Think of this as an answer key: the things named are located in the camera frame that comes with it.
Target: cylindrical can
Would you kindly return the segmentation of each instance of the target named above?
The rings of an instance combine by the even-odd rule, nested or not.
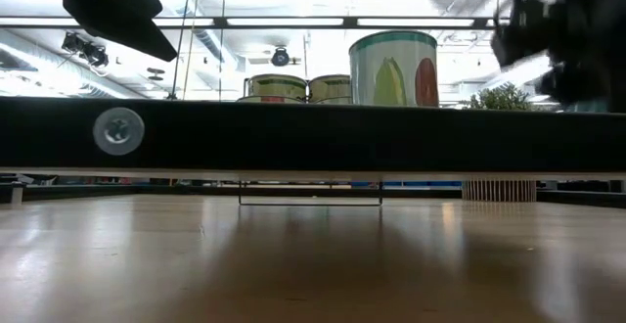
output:
[[[237,103],[279,103],[304,104],[303,100],[281,96],[247,96],[237,100]]]
[[[260,74],[247,80],[246,86],[246,96],[264,97],[261,102],[283,103],[281,97],[306,99],[306,81],[291,75]]]
[[[309,103],[351,104],[350,76],[330,74],[309,82]]]
[[[380,32],[358,40],[349,54],[354,104],[439,107],[437,41],[432,36]]]

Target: metal bolt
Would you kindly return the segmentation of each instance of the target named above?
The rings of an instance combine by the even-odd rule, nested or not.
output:
[[[136,150],[144,139],[144,122],[127,108],[112,108],[100,114],[94,123],[96,145],[112,156],[124,156]]]

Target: metal frame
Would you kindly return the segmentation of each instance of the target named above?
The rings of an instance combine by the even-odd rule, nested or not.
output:
[[[262,22],[263,20],[341,20],[338,24],[232,24],[229,20],[252,20]],[[359,20],[384,20],[393,22],[397,20],[416,20],[438,22],[450,22],[450,25],[397,25],[397,24],[359,24]],[[453,24],[458,20],[472,20],[469,25]],[[295,17],[295,16],[262,16],[262,17],[195,17],[195,18],[155,18],[155,24],[160,29],[432,29],[432,30],[488,30],[495,28],[491,18],[487,17],[410,17],[410,16],[325,16],[325,17]],[[0,17],[0,28],[21,28],[21,29],[82,29],[73,18],[68,16],[2,16]]]
[[[242,190],[246,187],[246,184],[244,184],[241,180],[239,181],[239,187],[238,187],[238,202],[240,206],[291,206],[291,207],[380,207],[382,206],[382,190],[384,188],[384,183],[382,181],[378,182],[378,190],[379,190],[379,196],[378,196],[378,200],[379,202],[377,204],[271,204],[271,203],[245,203],[242,201],[243,198],[243,192]]]

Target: white ceiling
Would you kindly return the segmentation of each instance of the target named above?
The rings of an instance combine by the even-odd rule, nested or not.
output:
[[[185,6],[185,0],[161,0],[164,10],[161,17],[174,17],[176,9]],[[431,0],[198,0],[197,15],[206,17],[241,16],[445,16],[490,17],[497,0],[448,0],[437,6]],[[66,17],[61,0],[0,0],[0,17],[9,16],[61,16]],[[65,55],[61,44],[65,36],[62,29],[11,29],[35,45],[58,55]],[[364,29],[227,29],[216,31],[223,43],[233,53],[258,63],[271,57],[276,46],[286,46],[292,57],[302,58],[303,64],[274,68],[271,65],[249,65],[246,72],[220,73],[217,61],[194,38],[190,31],[183,32],[181,61],[178,63],[176,86],[185,91],[186,99],[233,100],[241,97],[242,82],[246,76],[275,72],[312,78],[330,73],[348,73],[347,48],[359,38],[371,34]],[[178,46],[181,31],[165,30],[167,38]],[[437,38],[439,48],[437,69],[442,100],[458,100],[451,84],[460,80],[481,77],[498,69],[491,54],[488,31],[430,32]],[[165,63],[123,46],[95,39],[107,46],[111,63],[107,79],[153,97],[164,98],[165,90],[174,85],[176,63]],[[71,61],[81,64],[77,58]],[[164,69],[162,82],[151,82],[147,68]],[[146,88],[156,83],[156,88]],[[221,83],[221,96],[217,92]]]

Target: ceiling light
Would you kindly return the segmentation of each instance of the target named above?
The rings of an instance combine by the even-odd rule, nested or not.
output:
[[[143,94],[148,96],[148,98],[152,98],[152,99],[165,99],[165,97],[167,97],[169,92],[165,92],[163,90],[155,90],[155,91],[150,91],[150,92],[144,92]]]
[[[421,26],[421,27],[455,27],[471,26],[471,19],[360,19],[358,25],[370,26]]]
[[[545,101],[548,98],[550,98],[549,95],[536,95],[536,96],[531,97],[530,99],[528,99],[528,102],[537,103],[537,102]]]
[[[492,89],[505,82],[509,82],[514,86],[520,86],[541,77],[551,69],[550,58],[548,58],[545,52],[541,52],[521,59],[515,64],[502,69],[500,74],[484,83],[480,89]]]
[[[556,102],[536,102],[536,103],[533,103],[533,105],[540,105],[540,106],[557,106],[557,105],[559,105],[559,103],[556,103]]]
[[[500,25],[507,25],[511,21],[509,19],[500,19],[499,22],[500,22]],[[493,20],[489,20],[489,21],[487,21],[487,26],[488,27],[494,27],[494,26],[496,26],[496,24],[493,22]]]
[[[106,86],[106,85],[104,85],[104,84],[100,84],[100,83],[98,83],[98,82],[91,81],[91,82],[89,82],[89,85],[94,86],[94,87],[96,87],[96,88],[100,89],[101,91],[103,91],[103,92],[105,92],[105,93],[109,94],[110,96],[112,96],[112,97],[114,97],[114,98],[118,98],[118,99],[128,99],[128,96],[126,96],[126,95],[124,95],[124,94],[121,94],[121,93],[117,92],[116,90],[114,90],[114,89],[111,89],[111,88],[107,87],[107,86]]]
[[[157,19],[155,19],[155,24],[158,27],[163,27],[163,26],[181,26],[181,25],[210,26],[210,25],[214,25],[215,21],[213,19],[206,19],[206,18],[199,18],[199,19],[195,19],[195,18],[186,18],[186,19],[182,19],[182,18],[170,18],[170,19],[157,18]]]
[[[17,18],[17,17],[0,17],[0,25],[19,26],[19,25],[56,25],[56,26],[77,26],[78,22],[70,17],[67,18]]]
[[[229,25],[342,25],[343,19],[228,19]]]

